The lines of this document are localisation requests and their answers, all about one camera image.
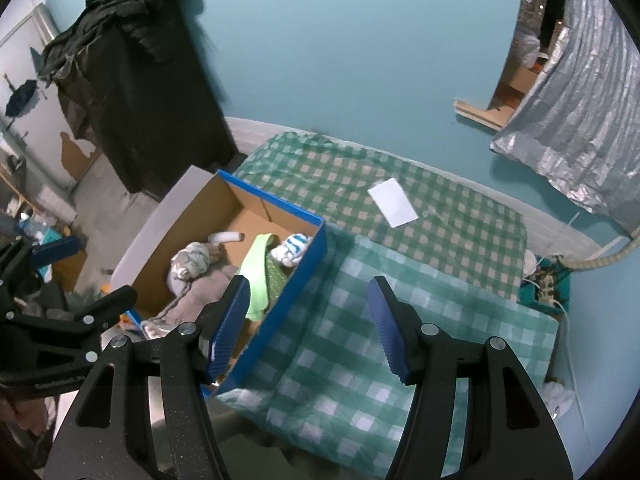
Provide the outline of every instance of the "hose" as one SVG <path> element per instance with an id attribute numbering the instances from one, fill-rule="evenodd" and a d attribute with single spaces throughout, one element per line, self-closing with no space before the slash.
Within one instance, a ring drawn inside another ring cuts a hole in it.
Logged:
<path id="1" fill-rule="evenodd" d="M 564 256 L 558 256 L 558 262 L 571 270 L 599 269 L 601 267 L 618 263 L 622 258 L 629 256 L 629 254 L 631 254 L 638 246 L 640 246 L 640 228 L 633 232 L 631 241 L 616 254 L 603 256 L 602 258 L 596 258 L 594 260 L 583 260 L 577 262 L 567 261 Z"/>

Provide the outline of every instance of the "teal basket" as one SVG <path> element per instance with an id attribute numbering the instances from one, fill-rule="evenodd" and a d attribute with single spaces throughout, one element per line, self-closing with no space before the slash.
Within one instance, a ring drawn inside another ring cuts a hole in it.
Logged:
<path id="1" fill-rule="evenodd" d="M 571 274 L 569 270 L 548 258 L 543 258 L 538 264 L 538 268 L 551 270 L 554 275 L 559 276 L 554 283 L 556 300 L 569 312 L 569 297 L 571 292 Z M 550 316 L 562 316 L 562 310 L 557 305 L 549 306 L 546 303 L 541 303 L 536 300 L 536 286 L 529 282 L 522 282 L 520 292 L 518 293 L 518 303 L 543 312 L 544 314 L 549 314 Z"/>

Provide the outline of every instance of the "white paper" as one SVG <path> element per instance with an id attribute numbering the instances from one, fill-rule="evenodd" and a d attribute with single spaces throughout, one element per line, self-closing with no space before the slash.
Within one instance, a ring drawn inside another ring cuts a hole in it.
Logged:
<path id="1" fill-rule="evenodd" d="M 367 192 L 391 227 L 398 227 L 418 218 L 414 207 L 396 179 L 385 180 Z"/>

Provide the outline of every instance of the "bed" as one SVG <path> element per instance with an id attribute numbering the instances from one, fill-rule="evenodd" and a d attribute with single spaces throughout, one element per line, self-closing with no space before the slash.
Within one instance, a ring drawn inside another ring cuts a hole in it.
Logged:
<path id="1" fill-rule="evenodd" d="M 413 388 L 389 371 L 366 307 L 387 278 L 401 301 L 451 336 L 500 335 L 538 387 L 558 322 L 516 304 L 526 229 L 506 206 L 410 162 L 317 134 L 269 140 L 237 176 L 323 216 L 328 251 L 242 388 L 218 396 L 301 449 L 384 476 Z M 367 194 L 395 177 L 417 221 L 391 229 Z M 443 474 L 460 464 L 468 384 L 459 380 Z"/>

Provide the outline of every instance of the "hanging umbrella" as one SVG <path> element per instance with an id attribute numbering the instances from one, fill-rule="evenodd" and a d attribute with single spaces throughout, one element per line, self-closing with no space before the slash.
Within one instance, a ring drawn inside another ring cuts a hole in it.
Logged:
<path id="1" fill-rule="evenodd" d="M 35 79 L 27 79 L 27 81 L 16 89 L 14 85 L 11 84 L 11 81 L 9 81 L 7 74 L 4 74 L 4 79 L 9 83 L 9 88 L 11 92 L 13 92 L 11 97 L 9 97 L 9 102 L 6 104 L 4 114 L 7 117 L 18 117 L 29 101 L 31 101 L 38 83 Z"/>

